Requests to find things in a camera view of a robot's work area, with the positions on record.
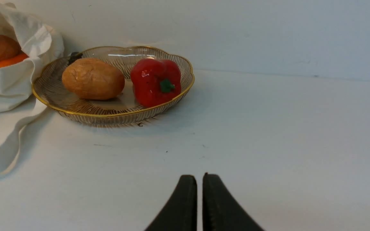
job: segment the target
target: white tote bag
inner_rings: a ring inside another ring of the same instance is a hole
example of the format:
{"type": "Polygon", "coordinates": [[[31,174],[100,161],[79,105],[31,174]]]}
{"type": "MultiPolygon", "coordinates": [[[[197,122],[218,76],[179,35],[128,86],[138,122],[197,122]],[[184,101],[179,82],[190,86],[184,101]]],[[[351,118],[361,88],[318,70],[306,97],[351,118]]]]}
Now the white tote bag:
{"type": "Polygon", "coordinates": [[[62,37],[40,20],[0,4],[0,35],[18,41],[28,59],[0,68],[0,112],[8,111],[31,94],[31,82],[44,65],[62,57],[62,37]]]}
{"type": "MultiPolygon", "coordinates": [[[[32,94],[31,83],[44,65],[62,57],[61,35],[37,18],[15,8],[0,4],[0,35],[9,36],[21,45],[29,58],[12,66],[0,68],[0,112],[9,111],[32,94]]],[[[36,101],[29,114],[10,127],[0,130],[0,175],[14,164],[19,150],[19,132],[37,118],[46,106],[36,101]]]]}

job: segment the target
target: bag handle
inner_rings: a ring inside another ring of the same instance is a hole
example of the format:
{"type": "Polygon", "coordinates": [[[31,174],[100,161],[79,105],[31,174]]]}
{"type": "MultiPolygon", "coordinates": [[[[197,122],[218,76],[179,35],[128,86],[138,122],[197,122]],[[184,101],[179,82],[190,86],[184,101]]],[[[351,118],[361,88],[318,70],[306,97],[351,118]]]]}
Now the bag handle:
{"type": "MultiPolygon", "coordinates": [[[[31,82],[37,78],[43,68],[42,60],[39,57],[31,57],[27,60],[31,60],[34,63],[34,71],[32,72],[31,82]]],[[[34,121],[43,111],[46,109],[46,105],[38,100],[35,100],[35,105],[32,111],[25,117],[20,118],[11,131],[7,131],[9,134],[6,136],[5,141],[0,144],[0,175],[5,175],[10,171],[6,171],[14,163],[18,152],[19,152],[19,132],[27,124],[34,121]]]]}

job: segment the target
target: white wall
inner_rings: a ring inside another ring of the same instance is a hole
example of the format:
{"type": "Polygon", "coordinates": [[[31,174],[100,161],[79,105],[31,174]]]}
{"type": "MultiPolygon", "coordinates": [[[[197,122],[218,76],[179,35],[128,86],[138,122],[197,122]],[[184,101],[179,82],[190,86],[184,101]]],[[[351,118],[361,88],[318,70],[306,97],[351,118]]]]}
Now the white wall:
{"type": "Polygon", "coordinates": [[[370,81],[370,0],[1,0],[68,51],[150,45],[197,69],[370,81]]]}

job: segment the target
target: gold rim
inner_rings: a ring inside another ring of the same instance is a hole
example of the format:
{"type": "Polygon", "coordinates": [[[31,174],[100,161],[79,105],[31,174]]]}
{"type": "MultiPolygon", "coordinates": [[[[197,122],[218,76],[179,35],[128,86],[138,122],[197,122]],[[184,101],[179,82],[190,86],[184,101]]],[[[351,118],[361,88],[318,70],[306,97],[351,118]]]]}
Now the gold rim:
{"type": "Polygon", "coordinates": [[[119,48],[119,49],[129,49],[129,48],[151,48],[151,49],[156,49],[156,50],[159,50],[159,51],[162,51],[166,54],[168,54],[169,56],[176,56],[176,57],[180,57],[180,58],[183,58],[188,64],[189,66],[191,67],[191,76],[192,76],[192,82],[191,84],[183,91],[181,92],[179,95],[177,95],[175,98],[171,99],[170,101],[166,102],[166,103],[163,103],[163,104],[160,104],[160,105],[156,105],[154,107],[150,107],[150,108],[145,108],[145,109],[141,109],[141,110],[138,110],[138,111],[132,111],[132,112],[125,112],[125,113],[120,113],[120,114],[110,114],[110,115],[95,115],[95,114],[85,114],[85,113],[78,113],[78,112],[72,112],[72,111],[67,111],[67,110],[64,110],[62,108],[58,108],[58,107],[55,107],[53,105],[51,105],[49,102],[43,100],[43,98],[41,98],[36,92],[35,92],[35,82],[41,78],[42,76],[42,73],[45,71],[45,69],[47,68],[47,66],[49,66],[51,63],[54,63],[56,62],[58,59],[50,62],[49,64],[47,64],[43,69],[42,69],[42,72],[41,72],[41,75],[40,77],[36,78],[33,82],[32,82],[32,93],[34,94],[34,96],[39,100],[41,101],[43,104],[47,105],[48,107],[56,110],[56,111],[61,111],[61,112],[64,112],[64,113],[67,113],[67,114],[72,114],[72,115],[77,115],[77,116],[89,116],[89,117],[118,117],[118,116],[127,116],[127,115],[132,115],[132,114],[137,114],[137,113],[141,113],[141,112],[144,112],[144,111],[149,111],[149,110],[152,110],[152,109],[155,109],[155,108],[158,108],[158,107],[161,107],[163,105],[166,105],[166,104],[169,104],[173,101],[175,101],[176,99],[182,97],[183,95],[185,95],[186,93],[188,93],[188,91],[191,89],[192,85],[194,85],[194,82],[195,82],[195,76],[194,76],[194,69],[192,67],[192,64],[191,62],[186,59],[185,57],[182,57],[182,56],[178,56],[178,55],[174,55],[174,54],[169,54],[167,53],[166,51],[164,50],[161,50],[159,48],[156,48],[156,47],[149,47],[149,46],[133,46],[133,47],[115,47],[115,46],[101,46],[101,47],[93,47],[93,48],[89,48],[85,51],[81,51],[79,52],[78,54],[81,54],[81,53],[84,53],[84,52],[87,52],[87,51],[90,51],[90,50],[93,50],[93,49],[98,49],[98,48],[119,48]]]}

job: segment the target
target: red bell pepper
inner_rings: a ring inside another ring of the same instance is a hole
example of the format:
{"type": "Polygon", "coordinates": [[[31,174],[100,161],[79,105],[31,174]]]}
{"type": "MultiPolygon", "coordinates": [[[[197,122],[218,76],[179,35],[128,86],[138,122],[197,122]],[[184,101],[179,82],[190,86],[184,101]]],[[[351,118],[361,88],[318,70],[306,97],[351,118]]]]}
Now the red bell pepper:
{"type": "Polygon", "coordinates": [[[171,60],[144,58],[131,70],[134,95],[139,104],[153,107],[181,93],[181,71],[171,60]]]}

